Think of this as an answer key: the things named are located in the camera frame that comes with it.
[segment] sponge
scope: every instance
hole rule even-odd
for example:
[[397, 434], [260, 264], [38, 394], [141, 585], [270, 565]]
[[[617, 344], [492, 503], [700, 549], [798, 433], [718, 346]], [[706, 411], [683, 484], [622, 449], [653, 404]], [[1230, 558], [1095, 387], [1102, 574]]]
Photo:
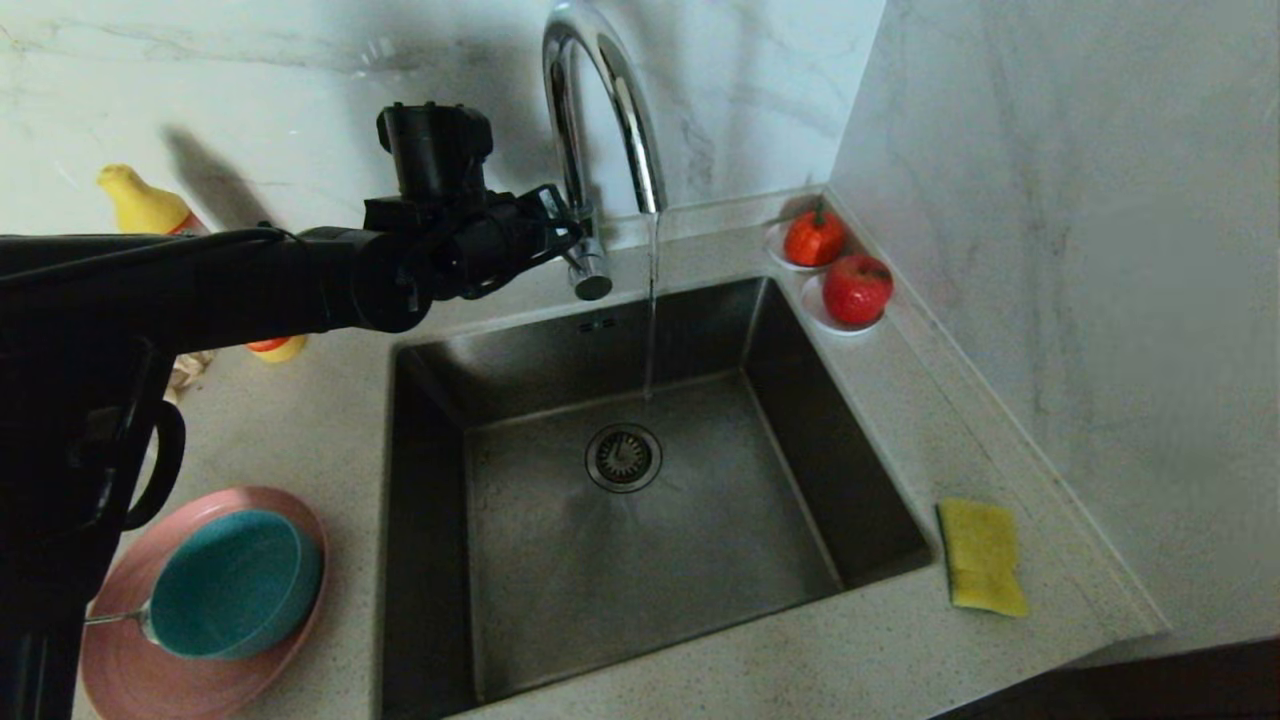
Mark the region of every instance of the sponge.
[[947, 497], [938, 503], [938, 519], [947, 546], [951, 605], [1025, 618], [1027, 597], [1014, 578], [1018, 565], [1014, 514], [1005, 507]]

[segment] red fruit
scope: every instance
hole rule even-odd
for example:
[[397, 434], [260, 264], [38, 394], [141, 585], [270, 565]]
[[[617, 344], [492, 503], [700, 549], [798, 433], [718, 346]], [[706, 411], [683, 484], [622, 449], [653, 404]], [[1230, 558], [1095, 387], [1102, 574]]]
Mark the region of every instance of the red fruit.
[[785, 247], [787, 260], [806, 268], [826, 265], [840, 256], [847, 234], [845, 223], [819, 202], [815, 210], [791, 223]]
[[893, 295], [893, 275], [870, 255], [836, 260], [822, 284], [822, 304], [831, 316], [850, 325], [869, 325], [884, 313]]
[[289, 342], [288, 337], [276, 337], [271, 340], [260, 340], [256, 342], [246, 342], [244, 347], [252, 350], [253, 352], [268, 352], [280, 347], [285, 342]]

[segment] faucet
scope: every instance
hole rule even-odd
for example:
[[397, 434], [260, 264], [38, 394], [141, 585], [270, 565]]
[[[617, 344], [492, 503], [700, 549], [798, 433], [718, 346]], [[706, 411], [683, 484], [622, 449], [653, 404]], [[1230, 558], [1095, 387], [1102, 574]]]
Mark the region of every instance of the faucet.
[[582, 240], [564, 254], [568, 279], [581, 300], [599, 300], [613, 290], [608, 256], [595, 234], [595, 206], [582, 183], [582, 138], [573, 110], [572, 47], [586, 51], [618, 118], [627, 164], [641, 213], [662, 211], [664, 201], [658, 179], [657, 147], [650, 136], [649, 113], [631, 60], [617, 31], [586, 0], [566, 0], [552, 8], [543, 33], [543, 79], [547, 106], [556, 129], [556, 147], [564, 170], [564, 196], [570, 219], [582, 227]]

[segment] blue bowl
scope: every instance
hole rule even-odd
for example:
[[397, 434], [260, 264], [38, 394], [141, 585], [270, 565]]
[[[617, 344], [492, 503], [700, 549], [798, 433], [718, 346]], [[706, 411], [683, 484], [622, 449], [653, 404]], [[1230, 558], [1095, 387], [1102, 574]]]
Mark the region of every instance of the blue bowl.
[[257, 655], [306, 619], [323, 562], [315, 542], [275, 512], [224, 515], [169, 559], [151, 594], [152, 632], [182, 657]]

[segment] speckled countertop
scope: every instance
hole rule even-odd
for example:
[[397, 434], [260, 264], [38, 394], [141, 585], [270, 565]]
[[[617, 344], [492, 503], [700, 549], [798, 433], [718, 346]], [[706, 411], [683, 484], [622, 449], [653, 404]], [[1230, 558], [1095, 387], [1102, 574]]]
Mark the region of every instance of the speckled countertop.
[[[762, 251], [759, 225], [663, 245], [664, 290], [772, 275], [799, 309], [803, 278]], [[639, 299], [646, 254], [613, 254]], [[293, 665], [241, 717], [376, 717], [387, 420], [396, 348], [585, 309], [561, 263], [489, 299], [438, 304], [403, 336], [314, 336], [294, 361], [224, 350], [182, 401], [187, 457], [166, 505], [239, 484], [302, 497], [332, 543], [323, 616]], [[925, 569], [480, 707], [468, 717], [928, 717], [1112, 642], [1158, 614], [909, 287], [864, 336], [806, 329], [933, 548]], [[1032, 614], [952, 609], [933, 506], [957, 495], [1011, 507]], [[131, 533], [122, 547], [138, 533]], [[79, 691], [77, 717], [92, 717]]]

